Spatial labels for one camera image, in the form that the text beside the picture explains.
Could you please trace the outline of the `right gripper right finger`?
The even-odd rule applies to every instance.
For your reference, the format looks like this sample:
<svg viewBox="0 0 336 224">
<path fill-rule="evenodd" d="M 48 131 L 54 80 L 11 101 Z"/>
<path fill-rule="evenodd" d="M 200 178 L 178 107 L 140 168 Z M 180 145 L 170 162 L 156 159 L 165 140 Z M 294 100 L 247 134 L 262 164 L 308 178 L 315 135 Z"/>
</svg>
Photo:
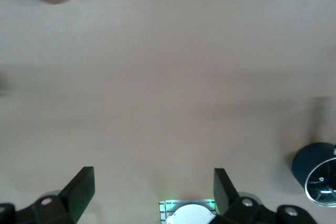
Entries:
<svg viewBox="0 0 336 224">
<path fill-rule="evenodd" d="M 251 197 L 241 197 L 223 168 L 214 169 L 213 194 L 218 214 L 211 223 L 315 223 L 300 207 L 281 205 L 274 212 Z"/>
</svg>

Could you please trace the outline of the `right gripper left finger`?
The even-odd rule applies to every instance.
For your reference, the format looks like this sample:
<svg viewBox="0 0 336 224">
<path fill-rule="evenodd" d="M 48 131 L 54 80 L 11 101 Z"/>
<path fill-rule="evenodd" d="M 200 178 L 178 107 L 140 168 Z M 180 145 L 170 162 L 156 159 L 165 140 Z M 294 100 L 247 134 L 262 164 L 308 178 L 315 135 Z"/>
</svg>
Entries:
<svg viewBox="0 0 336 224">
<path fill-rule="evenodd" d="M 40 197 L 19 211 L 1 203 L 1 223 L 77 223 L 94 194 L 94 168 L 83 167 L 56 195 Z"/>
</svg>

